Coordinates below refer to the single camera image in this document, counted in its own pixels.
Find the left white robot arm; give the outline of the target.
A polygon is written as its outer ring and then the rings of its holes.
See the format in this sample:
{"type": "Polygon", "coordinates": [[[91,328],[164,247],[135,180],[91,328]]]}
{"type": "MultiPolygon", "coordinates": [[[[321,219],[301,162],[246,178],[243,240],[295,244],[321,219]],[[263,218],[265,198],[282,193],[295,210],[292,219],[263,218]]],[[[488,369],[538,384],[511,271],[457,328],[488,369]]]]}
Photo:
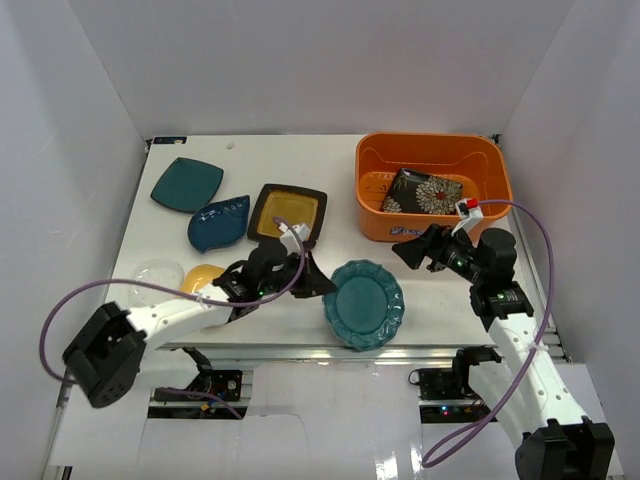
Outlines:
{"type": "Polygon", "coordinates": [[[262,243],[196,294],[178,292],[169,301],[129,310],[114,302],[101,305],[62,359],[89,404],[104,408],[131,390],[143,363],[164,345],[245,317],[279,294],[307,299],[336,290],[311,252],[262,243]]]}

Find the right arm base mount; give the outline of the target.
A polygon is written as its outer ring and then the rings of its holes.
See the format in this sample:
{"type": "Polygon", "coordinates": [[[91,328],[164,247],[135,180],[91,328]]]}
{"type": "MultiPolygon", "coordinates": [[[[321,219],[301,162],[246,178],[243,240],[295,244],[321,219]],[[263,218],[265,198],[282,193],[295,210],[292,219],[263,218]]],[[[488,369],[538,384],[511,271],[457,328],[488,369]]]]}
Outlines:
{"type": "Polygon", "coordinates": [[[478,398],[475,392],[461,385],[451,368],[414,369],[408,374],[407,380],[418,388],[419,399],[423,401],[478,398]]]}

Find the black floral square plate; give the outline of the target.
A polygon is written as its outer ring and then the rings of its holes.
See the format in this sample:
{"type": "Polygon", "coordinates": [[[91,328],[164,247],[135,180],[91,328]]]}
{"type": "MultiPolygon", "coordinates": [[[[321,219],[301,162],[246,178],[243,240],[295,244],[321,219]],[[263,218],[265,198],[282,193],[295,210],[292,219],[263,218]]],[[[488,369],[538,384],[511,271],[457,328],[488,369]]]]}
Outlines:
{"type": "Polygon", "coordinates": [[[385,213],[451,215],[462,199],[463,185],[415,170],[400,169],[380,207],[385,213]]]}

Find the teal scalloped round plate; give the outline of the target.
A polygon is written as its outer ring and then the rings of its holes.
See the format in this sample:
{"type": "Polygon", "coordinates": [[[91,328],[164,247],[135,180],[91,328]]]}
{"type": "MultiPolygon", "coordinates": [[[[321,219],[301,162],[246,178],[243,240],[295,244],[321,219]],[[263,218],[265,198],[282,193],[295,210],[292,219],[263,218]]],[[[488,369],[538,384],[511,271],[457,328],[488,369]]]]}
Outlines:
{"type": "Polygon", "coordinates": [[[396,336],[405,302],[391,272],[370,260],[352,260],[337,268],[331,281],[337,290],[323,297],[324,314],[347,347],[372,351],[396,336]]]}

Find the black and amber square plate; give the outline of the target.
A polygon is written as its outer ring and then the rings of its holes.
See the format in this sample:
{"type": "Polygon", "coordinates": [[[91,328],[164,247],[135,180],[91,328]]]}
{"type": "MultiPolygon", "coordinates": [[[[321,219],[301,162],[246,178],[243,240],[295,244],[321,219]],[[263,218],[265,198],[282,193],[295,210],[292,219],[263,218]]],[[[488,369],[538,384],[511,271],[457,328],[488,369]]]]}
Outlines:
{"type": "Polygon", "coordinates": [[[280,217],[291,225],[305,223],[310,228],[304,245],[311,250],[320,236],[327,202],[327,194],[321,191],[284,184],[265,184],[253,208],[247,238],[256,242],[278,238],[280,230],[273,219],[280,217]]]}

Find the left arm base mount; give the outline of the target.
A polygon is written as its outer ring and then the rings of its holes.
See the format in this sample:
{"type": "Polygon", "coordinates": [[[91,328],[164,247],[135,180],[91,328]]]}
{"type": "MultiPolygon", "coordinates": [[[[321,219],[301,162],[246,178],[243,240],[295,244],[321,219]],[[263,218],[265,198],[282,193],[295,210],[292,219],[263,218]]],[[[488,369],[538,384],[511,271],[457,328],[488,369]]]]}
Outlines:
{"type": "Polygon", "coordinates": [[[151,397],[148,417],[173,420],[239,420],[246,414],[240,406],[241,370],[211,370],[185,388],[186,394],[163,389],[151,397]]]}

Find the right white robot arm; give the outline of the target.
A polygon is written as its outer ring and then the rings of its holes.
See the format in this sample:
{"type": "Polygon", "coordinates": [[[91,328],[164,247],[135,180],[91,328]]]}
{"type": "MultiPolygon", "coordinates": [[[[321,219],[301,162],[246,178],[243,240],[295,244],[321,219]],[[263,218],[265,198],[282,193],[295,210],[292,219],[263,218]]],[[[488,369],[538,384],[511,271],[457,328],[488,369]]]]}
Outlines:
{"type": "Polygon", "coordinates": [[[457,352],[451,384],[461,397],[479,396],[489,412],[477,435],[496,419],[511,441],[521,479],[604,479],[615,445],[605,422],[591,420],[571,395],[537,334],[528,297],[514,279],[515,237],[484,230],[477,243],[464,230],[431,225],[393,251],[411,269],[449,269],[470,284],[470,303],[493,341],[457,352]]]}

